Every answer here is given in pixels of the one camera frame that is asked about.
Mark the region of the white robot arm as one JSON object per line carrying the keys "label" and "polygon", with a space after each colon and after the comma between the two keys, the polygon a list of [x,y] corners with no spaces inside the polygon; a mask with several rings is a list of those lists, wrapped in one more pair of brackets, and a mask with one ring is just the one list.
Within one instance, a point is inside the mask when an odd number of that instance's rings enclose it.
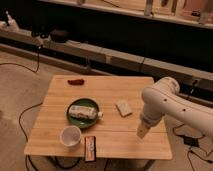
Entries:
{"label": "white robot arm", "polygon": [[213,109],[179,97],[179,91],[179,83],[172,77],[163,77],[143,89],[138,137],[143,138],[167,114],[213,138]]}

